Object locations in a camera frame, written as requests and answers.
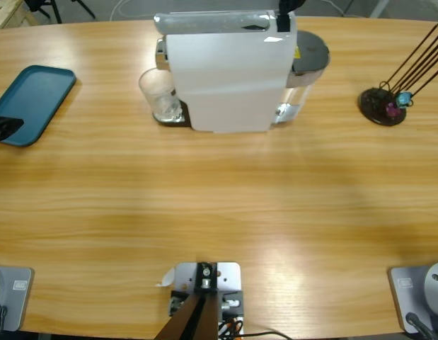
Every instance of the metal bracket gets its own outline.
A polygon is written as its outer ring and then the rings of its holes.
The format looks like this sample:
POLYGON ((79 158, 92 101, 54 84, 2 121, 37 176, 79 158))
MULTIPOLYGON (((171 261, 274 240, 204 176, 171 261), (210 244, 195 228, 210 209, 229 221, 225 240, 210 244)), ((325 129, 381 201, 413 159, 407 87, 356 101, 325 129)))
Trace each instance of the metal bracket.
POLYGON ((235 318, 243 321, 241 267, 236 262, 178 264, 175 267, 174 289, 168 304, 168 315, 173 316, 193 293, 206 291, 217 293, 222 320, 235 318))
POLYGON ((410 312, 416 314, 426 327, 438 332, 438 316, 431 311, 425 299, 425 283, 433 279, 429 278, 431 268, 431 266, 398 267, 388 272, 400 326, 407 333, 418 333, 406 319, 406 315, 410 312))
POLYGON ((4 331, 17 331, 22 324, 33 271, 30 268, 0 267, 0 317, 4 331))

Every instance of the black cable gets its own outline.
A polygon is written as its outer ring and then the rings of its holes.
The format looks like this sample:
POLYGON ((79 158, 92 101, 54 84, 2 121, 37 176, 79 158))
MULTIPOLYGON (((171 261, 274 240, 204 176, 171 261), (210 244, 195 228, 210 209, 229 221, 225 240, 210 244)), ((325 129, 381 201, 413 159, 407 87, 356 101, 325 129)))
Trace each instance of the black cable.
POLYGON ((405 316, 408 324, 414 326, 418 333, 420 333, 426 340, 438 340, 437 334, 429 329, 423 322, 420 321, 415 313, 409 312, 405 316))
POLYGON ((278 335, 282 338, 285 338, 286 340, 293 340, 293 338, 290 338, 286 334, 283 334, 279 331, 262 331, 260 333, 248 333, 248 334, 238 334, 234 338, 226 338, 228 340, 236 339, 236 338, 247 338, 251 336, 263 336, 263 335, 278 335))
POLYGON ((236 338, 250 338, 254 336, 263 336, 263 335, 277 335, 286 340, 293 340, 286 334, 283 334, 280 331, 262 331, 260 333, 247 333, 247 334, 239 334, 242 329, 243 322, 241 320, 231 319, 229 321, 224 321, 220 324, 219 330, 227 325, 226 330, 219 335, 221 340, 234 340, 236 338))

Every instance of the wood grain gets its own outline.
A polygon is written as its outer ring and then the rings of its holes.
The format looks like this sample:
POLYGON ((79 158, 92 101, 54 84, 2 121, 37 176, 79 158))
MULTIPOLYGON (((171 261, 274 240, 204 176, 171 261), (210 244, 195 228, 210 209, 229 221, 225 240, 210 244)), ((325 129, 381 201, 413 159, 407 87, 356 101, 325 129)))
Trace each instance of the wood grain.
POLYGON ((399 332, 386 271, 438 261, 438 78, 392 128, 356 98, 431 27, 300 18, 329 68, 293 123, 232 135, 153 121, 152 22, 1 30, 0 96, 31 64, 78 77, 36 144, 0 144, 0 265, 35 269, 23 328, 154 337, 170 267, 237 261, 247 331, 399 332))

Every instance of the blue tray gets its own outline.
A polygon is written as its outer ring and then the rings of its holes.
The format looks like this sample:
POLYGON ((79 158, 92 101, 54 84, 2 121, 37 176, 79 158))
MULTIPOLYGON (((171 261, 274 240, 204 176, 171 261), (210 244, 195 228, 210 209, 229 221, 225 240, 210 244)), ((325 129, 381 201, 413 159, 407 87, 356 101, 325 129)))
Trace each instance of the blue tray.
POLYGON ((0 116, 20 118, 24 124, 1 142, 17 147, 36 142, 75 82, 69 69, 25 68, 0 98, 0 116))

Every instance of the black stick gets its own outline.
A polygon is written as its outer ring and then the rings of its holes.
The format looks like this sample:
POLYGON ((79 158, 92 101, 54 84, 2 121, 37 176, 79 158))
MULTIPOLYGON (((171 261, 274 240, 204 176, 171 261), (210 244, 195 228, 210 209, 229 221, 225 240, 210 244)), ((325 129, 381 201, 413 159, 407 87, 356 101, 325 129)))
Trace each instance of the black stick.
POLYGON ((409 74, 410 70, 413 69, 415 67, 415 65, 423 58, 423 56, 430 50, 430 48, 436 43, 436 41, 438 40, 438 35, 437 37, 430 43, 430 45, 427 47, 427 49, 425 51, 423 51, 423 53, 417 58, 417 60, 415 60, 415 62, 412 64, 411 67, 409 67, 409 69, 405 72, 405 74, 396 82, 395 85, 393 85, 393 88, 396 88, 397 85, 399 85, 400 82, 404 81, 404 78, 409 74))
POLYGON ((423 43, 426 41, 426 39, 428 39, 428 37, 432 34, 432 32, 434 32, 434 30, 437 28, 437 26, 438 26, 438 23, 436 23, 434 25, 434 27, 431 28, 430 32, 428 34, 426 34, 426 37, 424 37, 423 40, 420 42, 420 44, 418 44, 418 46, 412 51, 412 53, 410 53, 409 57, 401 64, 401 66, 399 66, 399 68, 395 71, 395 73, 393 73, 391 75, 391 77, 388 78, 388 80, 386 81, 387 84, 400 71, 400 69, 405 65, 405 63, 408 62, 408 60, 414 55, 414 53, 417 52, 417 50, 420 48, 420 46, 423 45, 423 43))
POLYGON ((407 91, 408 89, 410 89, 412 85, 414 85, 417 81, 419 81, 435 64, 437 64, 438 62, 438 57, 436 57, 437 55, 438 55, 438 51, 434 55, 434 57, 431 58, 431 60, 420 70, 420 72, 415 75, 415 78, 412 81, 410 81, 409 84, 405 85, 405 88, 402 91, 407 91))
POLYGON ((434 73, 432 76, 431 76, 431 78, 429 78, 416 92, 414 92, 414 94, 412 95, 412 97, 411 98, 413 98, 418 92, 420 92, 426 85, 428 85, 429 84, 429 82, 431 81, 431 80, 433 80, 435 77, 436 77, 436 75, 438 75, 438 70, 436 71, 436 73, 434 73))
POLYGON ((414 68, 414 70, 411 73, 409 73, 409 75, 407 75, 407 77, 401 83, 399 83, 399 85, 393 87, 392 91, 393 92, 400 91, 406 83, 411 83, 412 80, 416 78, 417 75, 420 74, 422 70, 425 69, 425 67, 427 67, 431 63, 432 60, 434 60, 434 58, 438 53, 436 53, 433 58, 431 58, 431 56, 437 50, 438 50, 438 44, 432 49, 430 53, 428 53, 428 55, 425 58, 423 58, 423 60, 416 66, 416 68, 414 68))

